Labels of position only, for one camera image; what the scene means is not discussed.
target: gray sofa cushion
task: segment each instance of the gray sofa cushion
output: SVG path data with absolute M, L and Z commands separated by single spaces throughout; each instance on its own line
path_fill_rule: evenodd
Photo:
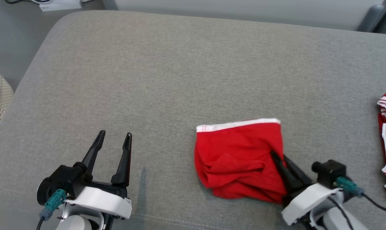
M 70 14 L 45 39 L 0 124 L 0 229 L 34 229 L 41 180 L 81 160 L 101 129 L 95 180 L 110 180 L 126 133 L 134 140 L 134 214 L 114 229 L 287 228 L 281 206 L 216 198 L 194 169 L 197 125 L 256 118 L 281 120 L 285 154 L 311 177 L 314 161 L 340 161 L 386 206 L 376 107 L 385 92 L 386 35 Z M 386 228 L 386 213 L 368 201 L 345 206 L 369 228 Z

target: teal connector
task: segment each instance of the teal connector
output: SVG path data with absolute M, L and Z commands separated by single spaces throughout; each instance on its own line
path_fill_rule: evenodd
M 66 191 L 62 189 L 57 189 L 56 192 L 51 196 L 51 198 L 45 203 L 45 207 L 49 210 L 56 210 L 64 200 L 66 199 Z
M 57 189 L 56 192 L 51 196 L 50 199 L 45 203 L 45 208 L 40 212 L 40 218 L 44 217 L 45 221 L 48 221 L 52 213 L 58 208 L 58 206 L 64 203 L 66 199 L 66 191 Z
M 343 176 L 336 179 L 336 185 L 358 197 L 362 197 L 362 193 L 364 192 L 364 190 L 358 187 L 355 182 L 352 182 L 350 179 Z

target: gray wall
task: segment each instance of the gray wall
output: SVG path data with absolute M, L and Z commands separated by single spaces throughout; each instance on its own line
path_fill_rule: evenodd
M 356 30 L 382 0 L 105 0 L 119 10 Z

